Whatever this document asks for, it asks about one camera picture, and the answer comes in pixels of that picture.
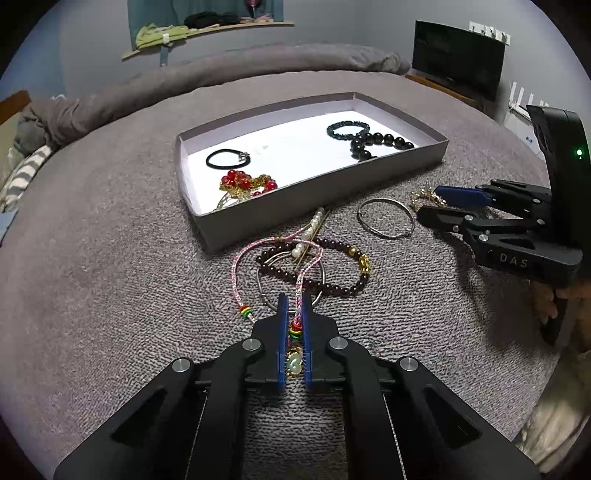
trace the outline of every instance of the white tray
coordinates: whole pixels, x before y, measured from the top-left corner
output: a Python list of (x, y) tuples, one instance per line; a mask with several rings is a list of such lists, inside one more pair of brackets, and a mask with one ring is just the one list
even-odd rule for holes
[[(404, 137), (415, 149), (367, 146), (378, 158), (359, 163), (349, 141), (326, 134), (330, 124), (342, 120), (365, 122), (371, 133)], [(342, 196), (441, 162), (446, 146), (444, 136), (413, 117), (365, 95), (341, 93), (275, 103), (195, 127), (177, 137), (175, 157), (181, 191), (205, 246), (217, 250)], [(237, 170), (252, 177), (267, 174), (279, 188), (215, 210), (226, 171), (208, 167), (205, 160), (221, 148), (249, 153), (251, 163)], [(219, 154), (212, 162), (231, 165), (238, 157)]]

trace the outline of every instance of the striped pillow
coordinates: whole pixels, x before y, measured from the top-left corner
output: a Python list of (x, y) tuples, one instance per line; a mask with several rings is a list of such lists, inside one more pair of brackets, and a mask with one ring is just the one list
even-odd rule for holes
[(5, 197), (0, 197), (0, 212), (10, 212), (16, 208), (18, 199), (50, 156), (51, 148), (43, 145), (33, 155), (23, 160), (7, 182)]

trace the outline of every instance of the tv stand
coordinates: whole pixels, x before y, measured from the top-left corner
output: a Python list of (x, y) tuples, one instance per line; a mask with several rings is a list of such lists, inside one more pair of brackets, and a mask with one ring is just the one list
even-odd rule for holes
[(409, 80), (412, 80), (413, 82), (417, 82), (422, 85), (426, 85), (426, 86), (431, 87), (435, 90), (439, 90), (440, 92), (451, 95), (455, 99), (460, 100), (461, 102), (464, 102), (465, 104), (470, 105), (471, 107), (475, 108), (476, 110), (479, 110), (484, 113), (484, 103), (482, 102), (482, 99), (480, 99), (480, 98), (466, 96), (462, 93), (452, 90), (449, 87), (445, 87), (433, 80), (430, 80), (425, 77), (420, 77), (418, 75), (407, 74), (407, 75), (405, 75), (405, 77)]

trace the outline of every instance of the gray blanket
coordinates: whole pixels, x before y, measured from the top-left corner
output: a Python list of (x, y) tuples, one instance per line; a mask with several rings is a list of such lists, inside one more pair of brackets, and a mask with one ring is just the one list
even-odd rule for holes
[[(371, 196), (406, 202), (427, 180), (547, 184), (544, 163), (477, 110), (404, 77), (284, 73), (200, 88), (99, 128), (58, 151), (23, 196), (0, 249), (0, 413), (43, 474), (172, 359), (212, 358), (249, 333), (230, 296), (239, 246), (216, 256), (200, 247), (178, 191), (176, 135), (244, 109), (333, 92), (389, 103), (450, 142), (440, 167), (336, 206), (322, 235), (362, 248), (374, 275), (363, 295), (323, 300), (317, 311), (375, 355), (417, 356), (502, 434), (517, 433), (557, 359), (540, 338), (527, 282), (476, 267), (453, 235), (417, 226), (410, 239), (372, 236), (355, 210)], [(397, 209), (370, 215), (385, 228), (408, 221)], [(264, 315), (255, 255), (239, 285)], [(358, 275), (338, 252), (327, 252), (326, 268), (335, 283)], [(264, 287), (276, 293), (280, 283)], [(244, 478), (346, 478), (339, 407), (337, 397), (306, 396), (298, 380), (281, 398), (254, 398)]]
[(405, 74), (398, 54), (373, 47), (310, 43), (233, 50), (142, 73), (79, 99), (49, 99), (25, 107), (15, 146), (25, 155), (43, 145), (56, 150), (103, 125), (195, 88), (270, 73), (355, 70)]

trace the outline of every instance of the pink beaded necklace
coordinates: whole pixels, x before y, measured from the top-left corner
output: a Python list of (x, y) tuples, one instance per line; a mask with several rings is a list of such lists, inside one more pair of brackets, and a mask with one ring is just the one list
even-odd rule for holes
[(249, 319), (252, 323), (255, 323), (255, 321), (256, 321), (254, 318), (254, 315), (252, 313), (252, 307), (245, 304), (242, 301), (242, 297), (238, 293), (236, 271), (238, 269), (238, 264), (240, 263), (240, 260), (242, 259), (242, 257), (247, 252), (249, 252), (253, 248), (258, 247), (259, 245), (273, 244), (273, 243), (277, 243), (277, 242), (295, 241), (295, 242), (298, 242), (299, 244), (304, 244), (304, 245), (308, 245), (309, 247), (315, 248), (315, 249), (317, 249), (317, 252), (318, 252), (316, 254), (316, 256), (314, 256), (314, 258), (312, 260), (310, 260), (304, 266), (304, 268), (302, 268), (300, 270), (300, 272), (298, 273), (298, 276), (297, 276), (297, 281), (295, 282), (295, 287), (296, 287), (295, 288), (295, 297), (296, 297), (295, 298), (295, 316), (294, 316), (294, 319), (291, 321), (290, 331), (299, 332), (299, 335), (301, 334), (301, 332), (303, 330), (303, 325), (301, 322), (301, 305), (302, 305), (302, 290), (303, 290), (304, 276), (308, 273), (308, 271), (314, 265), (316, 265), (320, 261), (320, 259), (322, 259), (322, 253), (323, 253), (323, 248), (320, 245), (318, 245), (314, 242), (311, 242), (310, 240), (305, 240), (303, 238), (296, 238), (299, 234), (304, 232), (307, 228), (308, 228), (308, 226), (306, 225), (304, 228), (300, 228), (299, 230), (297, 230), (287, 236), (270, 236), (267, 238), (261, 238), (260, 240), (256, 240), (255, 242), (252, 242), (252, 243), (248, 244), (247, 246), (245, 246), (234, 257), (234, 259), (232, 261), (232, 294), (234, 295), (234, 299), (238, 303), (238, 312), (240, 313), (240, 315), (243, 318)]

